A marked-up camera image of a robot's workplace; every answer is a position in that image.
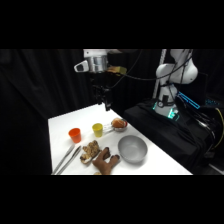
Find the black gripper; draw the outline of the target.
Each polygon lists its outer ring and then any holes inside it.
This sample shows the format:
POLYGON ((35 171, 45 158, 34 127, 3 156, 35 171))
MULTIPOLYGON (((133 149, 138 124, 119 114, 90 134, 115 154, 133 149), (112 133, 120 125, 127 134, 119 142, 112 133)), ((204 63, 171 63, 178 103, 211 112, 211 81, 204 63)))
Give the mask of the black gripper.
MULTIPOLYGON (((91 75, 91 84, 93 87, 94 95, 98 98, 98 104, 104 104, 104 97, 106 92, 109 90, 111 81, 108 72, 103 73, 93 73, 91 75)), ((105 99, 105 109, 109 111, 111 109, 112 99, 106 97, 105 99)))

